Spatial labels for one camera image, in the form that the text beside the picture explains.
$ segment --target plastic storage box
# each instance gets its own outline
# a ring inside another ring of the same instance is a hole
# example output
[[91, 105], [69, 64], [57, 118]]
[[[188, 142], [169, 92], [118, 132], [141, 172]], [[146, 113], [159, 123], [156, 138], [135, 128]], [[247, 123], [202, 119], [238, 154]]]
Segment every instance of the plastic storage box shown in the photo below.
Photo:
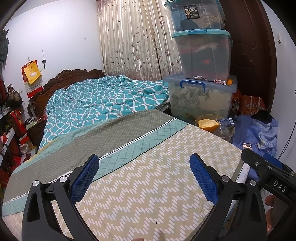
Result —
[[175, 31], [225, 29], [225, 15], [219, 0], [170, 0], [165, 2]]
[[168, 82], [172, 115], [194, 125], [197, 117], [215, 114], [227, 117], [232, 94], [237, 91], [237, 78], [230, 76], [232, 85], [184, 78], [183, 73], [164, 77]]
[[203, 77], [209, 81], [226, 81], [230, 70], [232, 39], [220, 29], [175, 32], [185, 78]]

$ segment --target white wall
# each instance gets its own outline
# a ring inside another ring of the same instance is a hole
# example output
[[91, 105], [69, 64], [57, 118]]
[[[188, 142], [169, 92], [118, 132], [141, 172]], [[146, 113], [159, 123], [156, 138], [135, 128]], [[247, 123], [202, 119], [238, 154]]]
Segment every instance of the white wall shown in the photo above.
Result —
[[[35, 7], [41, 2], [47, 4]], [[44, 50], [43, 85], [63, 69], [103, 69], [95, 0], [28, 0], [20, 12], [30, 7], [33, 9], [14, 17], [5, 27], [10, 42], [4, 82], [16, 90], [23, 88], [25, 110], [29, 99], [21, 68], [28, 57], [37, 59], [40, 68]]]
[[[277, 15], [264, 2], [262, 3], [269, 18], [276, 45], [277, 78], [271, 115], [279, 121], [276, 156], [278, 157], [292, 132], [296, 120], [296, 47]], [[281, 37], [281, 44], [278, 43], [278, 33]], [[280, 161], [285, 162], [296, 171], [295, 143], [296, 130], [292, 136], [290, 145], [280, 158]]]
[[15, 14], [11, 17], [11, 19], [14, 19], [18, 15], [21, 15], [22, 13], [29, 11], [35, 7], [38, 7], [50, 2], [55, 2], [55, 1], [60, 1], [60, 0], [28, 0], [15, 12]]

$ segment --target bed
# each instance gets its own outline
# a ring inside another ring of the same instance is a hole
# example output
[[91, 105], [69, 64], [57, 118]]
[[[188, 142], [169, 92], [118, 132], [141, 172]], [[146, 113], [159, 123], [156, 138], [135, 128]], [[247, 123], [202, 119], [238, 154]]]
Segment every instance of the bed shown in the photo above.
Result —
[[[53, 89], [42, 94], [50, 98]], [[13, 172], [3, 220], [21, 240], [32, 182], [54, 182], [96, 154], [100, 168], [76, 208], [99, 240], [156, 241], [160, 232], [167, 240], [184, 240], [213, 206], [190, 170], [193, 153], [220, 175], [245, 182], [249, 167], [241, 160], [241, 150], [161, 111], [141, 110], [90, 123], [58, 135]], [[71, 237], [55, 201], [52, 206], [63, 233]]]
[[46, 113], [40, 149], [58, 135], [133, 112], [159, 107], [168, 100], [163, 81], [105, 76], [101, 70], [63, 70], [37, 93], [28, 111]]

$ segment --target brown door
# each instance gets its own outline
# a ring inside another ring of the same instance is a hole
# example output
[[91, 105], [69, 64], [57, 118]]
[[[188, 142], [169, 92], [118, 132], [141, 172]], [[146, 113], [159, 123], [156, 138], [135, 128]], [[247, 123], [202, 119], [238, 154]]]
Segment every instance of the brown door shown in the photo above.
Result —
[[260, 0], [220, 0], [233, 39], [230, 73], [243, 95], [261, 97], [271, 110], [276, 86], [276, 49]]

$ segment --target rox label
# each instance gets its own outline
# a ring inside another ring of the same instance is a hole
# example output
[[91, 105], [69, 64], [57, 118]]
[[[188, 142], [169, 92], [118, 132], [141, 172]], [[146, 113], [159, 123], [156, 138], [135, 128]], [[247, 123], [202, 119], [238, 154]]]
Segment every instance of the rox label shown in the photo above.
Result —
[[196, 7], [191, 7], [191, 8], [188, 8], [186, 9], [187, 12], [193, 12], [193, 11], [196, 11]]
[[184, 6], [187, 19], [200, 18], [196, 5]]

